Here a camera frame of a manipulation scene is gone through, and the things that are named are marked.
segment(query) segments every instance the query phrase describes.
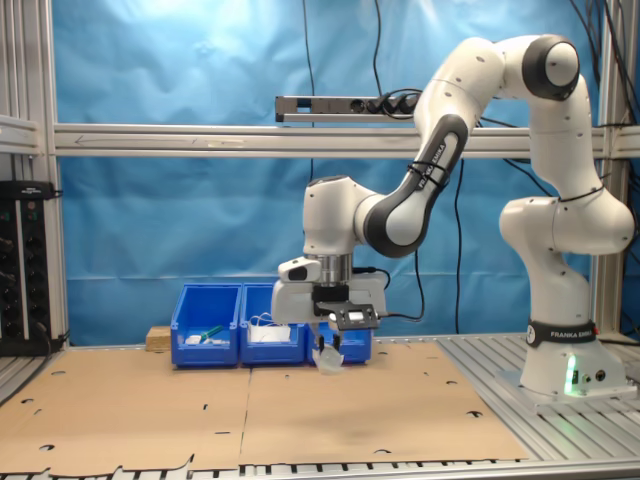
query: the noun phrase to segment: metal table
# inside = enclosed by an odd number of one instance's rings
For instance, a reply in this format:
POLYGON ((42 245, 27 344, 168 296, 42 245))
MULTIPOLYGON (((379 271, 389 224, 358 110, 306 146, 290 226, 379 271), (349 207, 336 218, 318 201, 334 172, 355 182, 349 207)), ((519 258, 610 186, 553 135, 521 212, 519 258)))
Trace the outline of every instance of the metal table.
MULTIPOLYGON (((520 334, 384 337, 378 343, 435 341, 469 378, 529 453, 524 461, 264 465, 238 470, 122 471, 96 480, 204 480, 210 478, 640 478, 640 400, 589 402, 533 415, 495 379, 521 368, 526 344, 520 334), (631 411, 620 412, 625 408, 631 411)), ((640 349, 609 346, 625 362, 640 362, 640 349)), ((0 359, 0 398, 39 365, 40 358, 0 359)), ((48 480, 42 475, 0 475, 0 480, 48 480)))

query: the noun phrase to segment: blue curtain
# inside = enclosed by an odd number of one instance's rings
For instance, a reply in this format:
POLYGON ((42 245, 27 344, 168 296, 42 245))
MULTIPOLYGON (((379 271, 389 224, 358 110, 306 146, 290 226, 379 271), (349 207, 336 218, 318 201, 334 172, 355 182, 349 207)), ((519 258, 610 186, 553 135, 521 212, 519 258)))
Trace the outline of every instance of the blue curtain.
MULTIPOLYGON (((301 0, 54 0, 61 122, 274 125, 276 95, 311 92, 301 0)), ((569 2, 380 0, 378 69, 385 91, 422 88, 463 39, 557 33, 581 55, 597 118, 587 37, 569 2)), ((317 95, 376 95, 373 0, 309 0, 317 95)), ((486 115, 526 125, 522 102, 486 115)), ((389 192, 402 159, 316 159, 315 176, 351 175, 389 192)), ((168 324, 185 282, 270 281, 301 254, 309 159, 63 158, 71 339, 138 343, 168 324)), ((383 335, 452 333, 459 170, 440 196, 420 250, 427 313, 389 321, 383 335)), ((498 159, 469 159, 459 208, 463 232, 460 324, 465 333, 523 331, 529 287, 498 217, 513 198, 539 195, 498 159)), ((392 272, 389 308, 417 313, 412 258, 358 247, 357 265, 392 272)), ((588 258, 571 258, 588 273, 588 258)))

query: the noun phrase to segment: cardboard floor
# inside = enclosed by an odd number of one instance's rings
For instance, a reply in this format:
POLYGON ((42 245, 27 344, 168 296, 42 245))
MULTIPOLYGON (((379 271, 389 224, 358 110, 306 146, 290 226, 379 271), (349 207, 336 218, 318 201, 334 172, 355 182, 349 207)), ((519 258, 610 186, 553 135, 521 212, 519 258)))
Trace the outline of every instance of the cardboard floor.
POLYGON ((0 426, 0 473, 526 458, 435 344, 379 345, 337 376, 72 351, 0 409, 0 426))

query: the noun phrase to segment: blue bin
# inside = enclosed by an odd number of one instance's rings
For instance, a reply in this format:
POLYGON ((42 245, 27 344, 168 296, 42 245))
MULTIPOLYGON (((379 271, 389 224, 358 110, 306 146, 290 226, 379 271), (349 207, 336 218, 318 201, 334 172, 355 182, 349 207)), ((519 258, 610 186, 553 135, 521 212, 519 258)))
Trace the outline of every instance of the blue bin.
MULTIPOLYGON (((315 341, 315 335, 308 328, 307 342, 307 360, 311 365, 315 365, 313 361, 313 351, 318 349, 315 341)), ((333 342, 333 334, 336 333, 329 327, 327 322, 319 325, 320 335, 324 336, 325 342, 331 344, 333 342)), ((344 332, 342 337, 342 345, 340 353, 344 355, 343 363, 365 363, 371 359, 371 344, 373 332, 371 330, 349 330, 344 332)))
POLYGON ((272 292, 273 284, 271 283, 250 283, 243 287, 240 361, 244 365, 294 365, 304 362, 306 328, 303 323, 289 325, 291 335, 288 342, 249 341, 249 321, 253 316, 264 312, 271 313, 272 292))
POLYGON ((222 367, 238 364, 238 317, 241 284, 185 284, 171 320, 171 361, 178 367, 222 367), (225 344, 189 345, 184 341, 216 325, 212 338, 225 344))

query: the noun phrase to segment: black cable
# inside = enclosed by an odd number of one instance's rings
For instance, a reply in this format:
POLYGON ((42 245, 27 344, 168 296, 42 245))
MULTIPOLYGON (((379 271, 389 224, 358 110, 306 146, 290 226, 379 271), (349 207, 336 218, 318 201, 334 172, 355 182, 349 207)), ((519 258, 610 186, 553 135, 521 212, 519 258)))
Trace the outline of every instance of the black cable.
MULTIPOLYGON (((316 84, 313 80, 313 69, 311 68, 311 53, 309 51, 309 25, 307 21, 307 0, 302 0, 302 15, 304 17, 304 44, 307 48, 307 65, 309 66, 309 78, 311 79, 311 96, 316 95, 316 84)), ((309 183, 313 180, 313 158, 310 158, 309 183)))
POLYGON ((382 33, 382 19, 380 17, 380 5, 378 0, 374 0, 376 4, 376 14, 378 15, 378 38, 376 38, 376 50, 373 52, 373 74, 376 77, 376 85, 378 86, 378 95, 382 96, 382 87, 380 86, 380 77, 378 77, 378 50, 380 49, 380 36, 382 33))
POLYGON ((531 175, 529 172, 527 172, 524 168, 520 168, 518 165, 516 165, 515 163, 511 162, 511 160, 509 160, 508 158, 503 158, 502 160, 504 160, 506 163, 508 163, 509 165, 511 165, 513 168, 515 168, 516 170, 520 170, 522 173, 524 173, 527 177, 529 177, 531 179, 531 181, 533 183, 536 184, 536 186, 542 190, 544 192, 544 194, 547 197, 553 197, 553 195, 551 195, 551 193, 549 193, 549 191, 544 188, 542 185, 540 185, 540 182, 538 182, 538 180, 536 180, 536 178, 531 175))
POLYGON ((418 282, 418 289, 420 290, 420 301, 421 301, 420 315, 417 315, 414 317, 413 315, 406 315, 404 313, 389 312, 387 313, 385 318, 388 318, 388 317, 404 318, 407 320, 411 320, 412 322, 415 322, 415 323, 418 323, 422 320, 422 316, 424 315, 425 302, 424 302, 424 290, 422 289, 422 280, 420 280, 420 271, 418 270, 418 265, 419 265, 418 250, 413 252, 413 259, 414 259, 414 266, 416 269, 416 281, 418 282))
POLYGON ((502 120, 494 120, 493 118, 489 118, 489 117, 480 117, 480 120, 484 120, 485 122, 489 122, 489 123, 495 123, 496 125, 502 125, 503 127, 518 128, 517 126, 511 123, 503 122, 502 120))
MULTIPOLYGON (((382 18, 380 16, 380 5, 378 4, 378 0, 374 0, 375 5, 376 5, 376 15, 378 16, 378 35, 376 38, 376 49, 373 53, 373 75, 376 77, 376 85, 378 87, 378 94, 382 97, 382 86, 380 85, 380 77, 378 76, 378 50, 380 49, 380 37, 382 34, 382 18)), ((388 93, 389 96, 391 96, 394 93, 399 93, 399 92, 404 92, 404 91, 410 91, 410 92, 419 92, 422 93, 422 90, 418 90, 415 88, 411 88, 411 89, 399 89, 399 90, 394 90, 390 93, 388 93)), ((393 118, 393 115, 389 112, 386 111, 386 109, 384 109, 383 107, 383 112, 387 115, 393 118)), ((389 313, 387 316, 388 317, 398 317, 398 318, 405 318, 407 320, 412 320, 412 321, 417 321, 419 322, 422 319, 422 316, 424 315, 424 308, 425 308, 425 301, 424 301, 424 290, 422 289, 422 280, 420 280, 420 267, 419 267, 419 259, 418 259, 418 250, 416 249, 415 252, 413 252, 413 256, 414 256, 414 264, 415 264, 415 270, 416 270, 416 282, 418 283, 418 289, 420 290, 420 303, 421 303, 421 308, 420 308, 420 315, 417 317, 411 316, 411 315, 405 315, 403 313, 389 313)))
POLYGON ((623 333, 623 335, 630 335, 632 333, 636 333, 636 334, 640 335, 640 328, 638 328, 638 326, 636 325, 636 322, 634 322, 633 318, 631 318, 631 315, 629 315, 624 310, 621 310, 621 313, 622 313, 622 316, 625 317, 629 321, 629 323, 631 324, 631 328, 632 328, 632 330, 630 332, 623 333))
POLYGON ((376 272, 384 273, 387 276, 387 284, 384 286, 384 289, 386 290, 387 288, 389 288, 389 285, 391 285, 391 274, 384 268, 378 267, 376 267, 376 272))
POLYGON ((460 159, 460 179, 456 188, 456 196, 453 200, 453 210, 456 213, 456 223, 458 225, 458 263, 456 265, 456 310, 455 325, 456 333, 460 333, 460 266, 462 265, 462 224, 460 223, 460 212, 458 212, 458 197, 460 196, 460 188, 462 187, 462 175, 464 174, 464 158, 460 159))
POLYGON ((49 360, 51 359, 51 353, 52 353, 51 340, 49 340, 47 329, 40 322, 36 323, 35 326, 36 328, 34 329, 34 331, 37 332, 39 335, 42 335, 42 337, 47 342, 47 355, 44 357, 44 360, 42 360, 42 363, 40 363, 40 365, 38 365, 38 367, 33 372, 31 372, 31 374, 18 386, 18 388, 16 388, 11 394, 9 394, 8 397, 5 397, 3 400, 0 400, 0 407, 5 405, 9 400, 15 397, 18 393, 20 393, 34 378, 36 378, 40 374, 40 372, 44 370, 44 367, 47 365, 47 363, 49 363, 49 360))
POLYGON ((578 9, 578 6, 576 5, 576 3, 573 0, 569 0, 569 1, 571 2, 571 6, 573 7, 576 14, 578 15, 578 18, 580 19, 580 23, 582 23, 582 26, 584 27, 584 31, 587 34, 587 38, 589 39, 589 49, 591 50, 591 67, 593 68, 593 76, 596 79, 596 83, 599 86, 600 72, 598 71, 598 55, 596 53, 596 47, 593 44, 593 38, 591 38, 591 32, 589 31, 589 27, 587 26, 587 23, 584 21, 584 17, 582 16, 582 13, 580 13, 580 10, 578 9))
POLYGON ((609 5, 607 4, 607 2, 604 2, 604 14, 607 20, 607 25, 609 26, 609 32, 611 33, 611 44, 613 47, 613 54, 614 54, 614 58, 616 61, 616 64, 618 66, 618 72, 620 74, 620 76, 622 77, 622 84, 623 84, 623 93, 625 96, 625 100, 627 102, 627 106, 629 107, 629 113, 631 115, 631 118, 633 120, 633 123, 636 123, 636 116, 635 116, 635 112, 633 110, 633 106, 631 103, 631 99, 629 97, 629 90, 631 90, 631 93, 633 94, 633 100, 635 102, 635 106, 638 109, 638 111, 640 111, 640 102, 638 102, 638 97, 636 96, 636 92, 635 92, 635 88, 633 86, 633 82, 631 81, 631 78, 629 77, 629 72, 627 71, 627 67, 626 64, 624 62, 624 59, 621 56, 620 53, 620 45, 618 44, 618 39, 617 39, 617 35, 616 35, 616 29, 613 26, 613 19, 611 18, 611 10, 609 9, 609 5))

